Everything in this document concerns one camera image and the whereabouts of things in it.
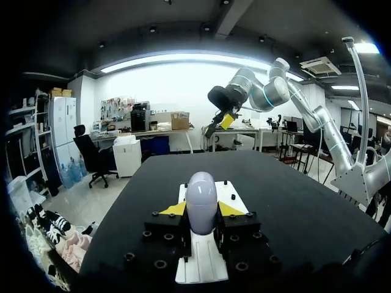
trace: black table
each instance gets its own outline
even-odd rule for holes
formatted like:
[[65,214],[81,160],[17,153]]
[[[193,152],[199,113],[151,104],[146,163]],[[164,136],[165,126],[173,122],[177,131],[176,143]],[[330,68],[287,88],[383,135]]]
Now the black table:
[[134,174],[103,219],[80,275],[100,264],[122,270],[123,255],[141,239],[144,221],[178,201],[179,185],[198,171],[233,183],[284,269],[343,261],[386,232],[369,216],[315,180],[257,151],[151,157]]

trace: yellow object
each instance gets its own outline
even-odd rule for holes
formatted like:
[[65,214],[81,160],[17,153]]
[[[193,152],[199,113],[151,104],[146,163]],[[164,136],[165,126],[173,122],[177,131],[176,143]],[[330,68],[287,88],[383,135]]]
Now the yellow object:
[[237,209],[231,208],[229,205],[219,201],[219,207],[221,211],[221,215],[226,217],[228,215],[244,215],[243,212],[238,211]]
[[182,201],[179,204],[176,204],[175,206],[169,206],[168,209],[166,209],[163,212],[160,212],[159,214],[162,215],[169,215],[169,214],[175,214],[175,215],[183,215],[183,212],[185,211],[186,202]]
[[234,122],[235,119],[230,115],[230,114],[225,114],[222,123],[220,126],[224,129],[227,130],[228,127],[231,125],[232,122]]

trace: ceiling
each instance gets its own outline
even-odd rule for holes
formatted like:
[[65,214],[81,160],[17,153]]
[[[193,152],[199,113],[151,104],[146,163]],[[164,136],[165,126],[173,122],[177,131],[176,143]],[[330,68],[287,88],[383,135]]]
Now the ceiling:
[[[150,26],[156,26],[155,33]],[[316,78],[330,98],[359,94],[331,89],[332,84],[357,84],[341,38],[371,42],[330,0],[230,0],[228,5],[221,0],[172,0],[172,5],[164,0],[78,0],[69,1],[46,28],[26,71],[70,77],[82,69],[99,73],[107,64],[140,54],[201,49],[266,62],[283,57],[296,74],[313,80],[299,63],[327,56],[342,72]],[[370,98],[391,104],[387,62],[382,55],[360,59]]]

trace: printer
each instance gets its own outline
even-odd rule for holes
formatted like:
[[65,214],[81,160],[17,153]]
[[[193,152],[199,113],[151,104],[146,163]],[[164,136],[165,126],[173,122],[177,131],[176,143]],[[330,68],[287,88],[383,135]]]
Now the printer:
[[133,110],[130,112],[132,132],[148,131],[150,120],[151,107],[148,101],[133,104]]

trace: ceiling light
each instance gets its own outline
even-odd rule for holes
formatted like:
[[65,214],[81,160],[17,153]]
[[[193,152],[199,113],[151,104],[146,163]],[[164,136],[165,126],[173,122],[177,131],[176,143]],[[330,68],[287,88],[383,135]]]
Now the ceiling light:
[[[245,59],[245,58],[230,57],[230,56],[215,55],[215,54],[199,54],[199,53],[179,54],[178,53],[178,54],[166,54],[166,55],[157,55],[157,56],[133,59],[130,61],[125,61],[122,63],[111,65],[109,67],[102,69],[101,71],[104,73],[109,73],[122,68],[133,67],[133,66],[143,65],[143,64],[153,63],[153,62],[177,62],[177,61],[220,62],[220,63],[235,64],[244,67],[255,68],[258,70],[265,70],[265,71],[270,69],[269,64],[255,61],[255,60]],[[287,72],[287,78],[293,79],[294,81],[304,80],[303,78],[300,78],[299,76],[296,76],[289,72]]]
[[332,85],[334,90],[359,90],[359,87],[356,85]]
[[381,117],[381,116],[376,116],[376,121],[391,126],[391,120],[390,120],[390,119],[383,118],[383,117]]
[[353,107],[354,110],[360,111],[360,108],[358,108],[357,104],[356,104],[354,101],[352,101],[352,100],[350,99],[348,102],[349,102],[349,104]]
[[354,47],[356,47],[357,53],[379,54],[378,47],[372,43],[356,43]]

